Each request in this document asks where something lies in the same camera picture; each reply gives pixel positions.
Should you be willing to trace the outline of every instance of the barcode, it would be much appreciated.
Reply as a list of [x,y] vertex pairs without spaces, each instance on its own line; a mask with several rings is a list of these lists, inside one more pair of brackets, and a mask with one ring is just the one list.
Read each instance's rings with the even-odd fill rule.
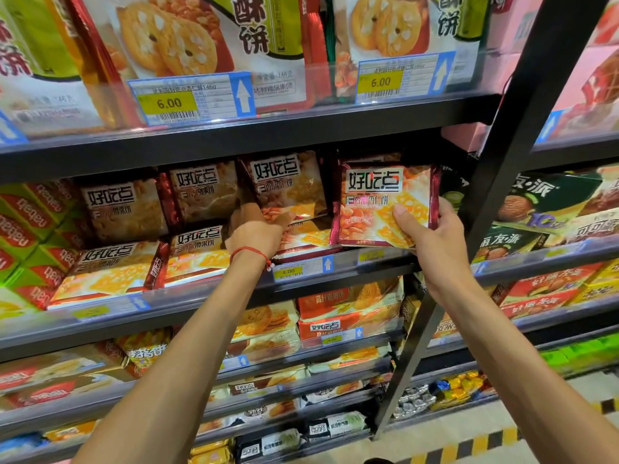
[[374,91],[374,92],[366,92],[365,99],[378,99],[378,98],[388,98],[390,96],[395,96],[400,92],[400,88],[397,90],[384,90],[384,91]]
[[163,112],[157,115],[165,122],[182,122],[187,119],[200,119],[198,111]]

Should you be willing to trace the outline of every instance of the hand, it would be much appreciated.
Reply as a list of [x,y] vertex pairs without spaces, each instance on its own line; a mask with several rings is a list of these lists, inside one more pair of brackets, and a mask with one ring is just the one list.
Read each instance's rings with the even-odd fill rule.
[[283,230],[294,218],[295,215],[289,211],[279,215],[271,223],[267,223],[257,204],[246,203],[241,205],[241,208],[232,213],[230,219],[231,234],[226,239],[226,249],[232,254],[239,247],[249,246],[258,249],[265,256],[271,258],[279,249]]
[[393,216],[415,241],[414,254],[432,298],[447,308],[463,289],[479,288],[468,263],[464,227],[451,204],[439,198],[436,230],[422,226],[406,207],[397,204]]

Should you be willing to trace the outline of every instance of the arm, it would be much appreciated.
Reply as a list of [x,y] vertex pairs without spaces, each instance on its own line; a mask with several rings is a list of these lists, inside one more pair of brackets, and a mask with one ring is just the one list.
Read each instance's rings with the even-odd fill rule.
[[430,295],[451,316],[464,342],[542,463],[619,461],[619,430],[551,370],[473,277],[464,230],[441,199],[436,231],[396,207],[416,242]]
[[[283,215],[273,225],[255,204],[232,217],[232,253],[250,246],[267,257],[279,248]],[[213,293],[174,337],[148,373],[97,426],[73,464],[186,463],[226,347],[265,266],[249,250],[236,254]]]

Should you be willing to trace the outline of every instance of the forearm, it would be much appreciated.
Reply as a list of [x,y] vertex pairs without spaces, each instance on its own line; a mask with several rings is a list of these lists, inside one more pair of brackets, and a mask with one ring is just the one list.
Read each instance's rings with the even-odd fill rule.
[[476,282],[456,287],[446,304],[540,462],[617,460],[619,432],[546,365]]
[[238,253],[164,354],[107,415],[74,464],[185,463],[213,382],[264,268]]

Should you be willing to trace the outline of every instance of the black and yellow striped tape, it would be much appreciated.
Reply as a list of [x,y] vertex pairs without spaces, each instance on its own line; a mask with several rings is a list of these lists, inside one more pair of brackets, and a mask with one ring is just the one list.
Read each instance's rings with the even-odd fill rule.
[[[619,411],[619,397],[594,402],[592,406],[604,415]],[[516,427],[479,435],[457,444],[450,444],[400,461],[398,464],[449,464],[469,456],[477,456],[500,446],[509,446],[522,439]]]

